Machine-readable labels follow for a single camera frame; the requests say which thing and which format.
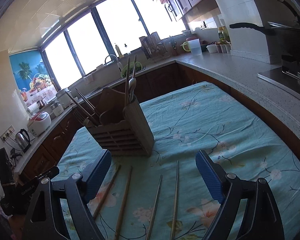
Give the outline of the thin bamboo chopstick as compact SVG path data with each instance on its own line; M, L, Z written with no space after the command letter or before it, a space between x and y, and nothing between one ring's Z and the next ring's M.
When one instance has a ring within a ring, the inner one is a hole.
M98 217L98 214L100 213L101 209L102 209L102 206L104 205L104 202L106 201L107 199L107 196L114 184L114 181L117 177L117 174L119 173L119 171L121 170L121 165L118 166L117 170L115 171L111 181L109 182L108 186L106 187L105 191L104 191L104 195L102 196L102 198L100 199L100 202L96 208L96 210L94 211L94 214L93 214L93 219L95 220L97 217Z

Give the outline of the metal chopstick pair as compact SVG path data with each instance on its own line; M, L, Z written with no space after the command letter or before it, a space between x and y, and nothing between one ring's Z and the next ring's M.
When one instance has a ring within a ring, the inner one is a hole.
M152 232L152 229L153 229L155 214L156 214L156 211L157 211L157 206L158 206L158 201L159 201L159 196L160 196L161 185L162 185L162 175L159 178L157 192L156 192L156 195L155 195L152 214L151 214L151 218L150 218L150 221L149 221L149 227L148 227L148 231L147 231L147 235L146 235L145 240L150 240L150 237L151 237L151 232Z

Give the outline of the metal spoon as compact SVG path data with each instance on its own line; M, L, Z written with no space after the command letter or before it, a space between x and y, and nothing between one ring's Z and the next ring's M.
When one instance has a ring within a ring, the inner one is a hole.
M129 80L129 103L133 100L134 89L136 88L136 78Z

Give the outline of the thin metal chopstick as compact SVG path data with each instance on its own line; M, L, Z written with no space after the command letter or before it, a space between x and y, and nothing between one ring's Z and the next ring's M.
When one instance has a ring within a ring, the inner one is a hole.
M83 99L83 101L91 108L91 110L97 115L100 116L100 113L98 113L96 107L77 89L75 88L75 90L77 91L77 93L81 96L81 98Z

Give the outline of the dish rack with utensils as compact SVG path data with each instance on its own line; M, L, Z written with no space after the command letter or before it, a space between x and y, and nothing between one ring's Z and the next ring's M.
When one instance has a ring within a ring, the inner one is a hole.
M168 53L164 42L160 39L156 31L149 36L140 37L139 40L141 42L141 49L147 59L164 57Z

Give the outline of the steel electric kettle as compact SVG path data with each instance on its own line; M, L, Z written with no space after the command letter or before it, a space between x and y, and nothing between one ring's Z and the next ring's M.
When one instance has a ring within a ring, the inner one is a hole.
M30 136L23 128L16 133L15 141L24 153L31 147Z

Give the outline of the white red rice cooker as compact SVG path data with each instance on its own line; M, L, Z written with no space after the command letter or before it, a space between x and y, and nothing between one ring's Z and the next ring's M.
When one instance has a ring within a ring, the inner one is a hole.
M41 112L33 116L28 124L27 129L32 133L35 137L39 137L42 133L44 133L51 125L51 118L49 113Z

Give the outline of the small white cooker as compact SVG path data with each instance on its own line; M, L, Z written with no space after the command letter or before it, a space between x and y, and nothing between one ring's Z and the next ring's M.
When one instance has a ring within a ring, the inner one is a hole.
M60 116L63 112L64 112L64 108L62 106L62 104L57 100L55 100L52 105L51 105L51 109L53 114L58 117Z

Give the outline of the teal floral tablecloth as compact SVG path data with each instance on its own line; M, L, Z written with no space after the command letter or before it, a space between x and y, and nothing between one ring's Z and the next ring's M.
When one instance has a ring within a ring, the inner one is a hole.
M280 211L286 239L300 231L300 161L254 113L217 86L202 82L141 104L154 135L152 155L115 157L96 197L94 211L118 166L114 184L96 224L113 239L130 167L133 167L121 239L144 239L159 178L162 185L151 239L169 239L173 215L176 164L179 161L176 239L202 239L219 203L211 197L196 167L205 151L226 172L244 180L264 178Z

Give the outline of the wooden utensil holder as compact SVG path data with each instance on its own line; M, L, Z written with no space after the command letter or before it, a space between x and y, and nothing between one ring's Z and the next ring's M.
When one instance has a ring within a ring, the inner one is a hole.
M150 157L154 136L136 97L125 103L125 93L104 88L96 110L98 126L86 125L88 132L113 156Z

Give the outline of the tropical fruit poster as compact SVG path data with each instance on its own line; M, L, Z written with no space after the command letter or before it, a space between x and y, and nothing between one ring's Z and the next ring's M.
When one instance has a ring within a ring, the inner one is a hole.
M40 51L31 50L9 56L13 76L27 107L40 100L50 102L57 90L43 62Z

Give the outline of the gas stove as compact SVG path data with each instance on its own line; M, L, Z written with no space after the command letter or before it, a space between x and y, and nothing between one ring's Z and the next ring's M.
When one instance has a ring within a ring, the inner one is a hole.
M281 56L281 67L257 74L300 100L300 61L290 55Z

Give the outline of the sink faucet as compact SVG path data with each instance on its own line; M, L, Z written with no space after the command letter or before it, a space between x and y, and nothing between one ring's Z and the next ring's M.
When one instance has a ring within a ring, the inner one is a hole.
M112 63L116 63L117 67L119 68L119 71L122 71L123 66L122 66L122 63L119 61L119 58L114 54L109 54L104 59L104 65L107 66L107 65L112 64Z

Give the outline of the green colander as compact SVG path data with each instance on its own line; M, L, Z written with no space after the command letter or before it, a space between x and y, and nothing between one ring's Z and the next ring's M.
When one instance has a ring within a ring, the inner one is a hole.
M132 75L133 74L133 69L135 67L135 72L139 72L141 70L144 69L144 66L140 63L140 62L136 62L136 64L134 64L133 62L130 63L129 66L129 74ZM127 72L127 64L122 68L121 71L121 78L125 78L126 77L126 72Z

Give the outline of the wall power outlet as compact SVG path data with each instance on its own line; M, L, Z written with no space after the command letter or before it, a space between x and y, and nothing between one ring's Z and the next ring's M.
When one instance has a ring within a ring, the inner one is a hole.
M5 142L15 132L14 127L11 125L1 136L0 139Z

